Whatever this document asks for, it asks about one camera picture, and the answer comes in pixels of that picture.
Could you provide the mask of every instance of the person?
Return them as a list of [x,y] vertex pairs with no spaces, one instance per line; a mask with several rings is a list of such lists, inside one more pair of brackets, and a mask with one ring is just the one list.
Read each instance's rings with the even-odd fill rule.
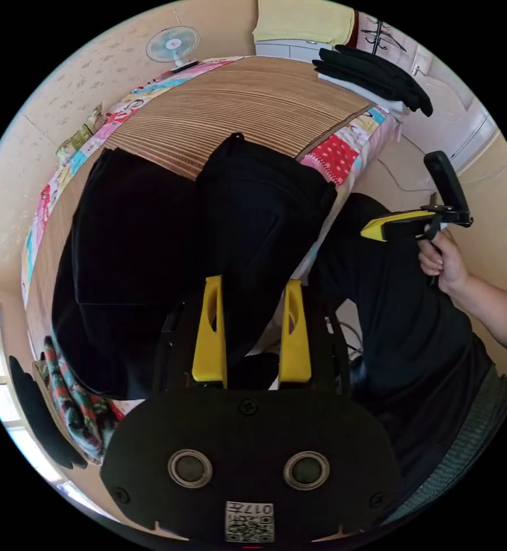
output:
[[336,308],[347,299],[357,306],[364,375],[353,399],[383,424],[401,474],[380,527],[411,518],[454,485],[507,413],[507,377],[468,316],[507,348],[507,292],[469,273],[448,230],[432,243],[361,237],[386,214],[375,199],[352,193],[309,274]]

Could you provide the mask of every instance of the sticker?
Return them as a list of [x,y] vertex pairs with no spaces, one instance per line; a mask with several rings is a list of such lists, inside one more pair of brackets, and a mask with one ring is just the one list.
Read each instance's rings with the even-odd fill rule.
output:
[[275,518],[272,503],[228,501],[225,511],[227,541],[270,543],[275,541]]

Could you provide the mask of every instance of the bed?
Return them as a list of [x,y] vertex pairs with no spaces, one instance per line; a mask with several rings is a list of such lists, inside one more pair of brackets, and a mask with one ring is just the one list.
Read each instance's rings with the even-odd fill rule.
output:
[[[47,183],[22,253],[22,297],[37,356],[51,334],[54,282],[63,246],[93,163],[120,147],[194,179],[230,133],[312,166],[338,196],[318,242],[294,273],[302,278],[358,176],[399,125],[385,109],[323,83],[310,64],[250,56],[209,59],[164,73],[131,91],[106,124]],[[130,212],[130,216],[140,216]],[[132,405],[121,404],[125,413]]]

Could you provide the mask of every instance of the hand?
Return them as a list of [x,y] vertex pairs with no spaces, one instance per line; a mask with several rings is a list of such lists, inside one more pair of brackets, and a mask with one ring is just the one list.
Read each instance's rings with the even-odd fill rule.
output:
[[448,229],[437,232],[431,243],[418,241],[420,266],[424,274],[439,277],[439,289],[449,296],[461,290],[469,279],[462,253]]

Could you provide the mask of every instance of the electric fan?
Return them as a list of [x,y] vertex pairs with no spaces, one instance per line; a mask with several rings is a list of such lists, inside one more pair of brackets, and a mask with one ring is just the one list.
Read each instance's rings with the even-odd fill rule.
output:
[[192,27],[171,27],[154,35],[146,45],[146,54],[153,61],[175,63],[176,70],[182,70],[197,61],[186,65],[181,61],[183,57],[192,52],[200,42],[198,31]]

